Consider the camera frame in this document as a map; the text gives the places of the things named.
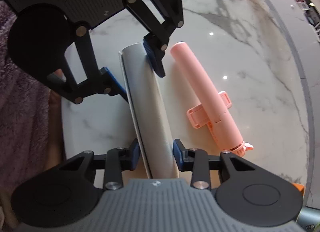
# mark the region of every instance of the marble tabletop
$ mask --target marble tabletop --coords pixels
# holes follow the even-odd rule
[[[150,1],[144,1],[156,14]],[[290,182],[306,184],[309,134],[303,89],[292,51],[269,6],[264,0],[182,1],[184,26],[172,34],[169,48],[179,41],[188,43],[216,88],[228,93],[230,113],[244,140],[254,145],[246,159]],[[126,10],[105,21],[91,32],[98,66],[107,66],[123,85],[118,52],[142,42],[146,34]],[[76,80],[86,79],[74,45],[66,58]],[[188,122],[186,111],[198,100],[168,50],[163,64],[166,77],[158,80],[172,137],[187,148],[218,154],[209,130],[193,129]],[[104,154],[127,147],[136,137],[129,106],[120,96],[96,94],[80,105],[63,100],[62,116],[67,158],[83,150]],[[213,173],[212,186],[218,185]]]

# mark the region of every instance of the fuzzy purple fabric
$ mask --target fuzzy purple fabric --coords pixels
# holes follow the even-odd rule
[[[7,53],[15,19],[0,2],[0,188],[9,192],[42,171],[48,139],[49,89],[18,68]]]

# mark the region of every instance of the white tube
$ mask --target white tube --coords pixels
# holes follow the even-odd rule
[[[178,178],[167,114],[143,45],[136,43],[123,49],[120,64],[148,177]]]

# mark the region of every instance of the pink toy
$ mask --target pink toy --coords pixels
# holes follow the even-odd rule
[[[232,103],[227,93],[218,93],[189,46],[179,42],[170,52],[201,102],[187,111],[192,126],[197,129],[206,124],[222,151],[231,151],[242,157],[247,150],[252,150],[253,146],[244,142],[229,113]]]

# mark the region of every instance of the pink plastic handle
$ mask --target pink plastic handle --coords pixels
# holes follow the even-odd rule
[[[220,150],[239,151],[239,147],[244,146],[241,133],[192,50],[185,42],[179,42],[170,52],[207,113],[212,124],[212,136]]]

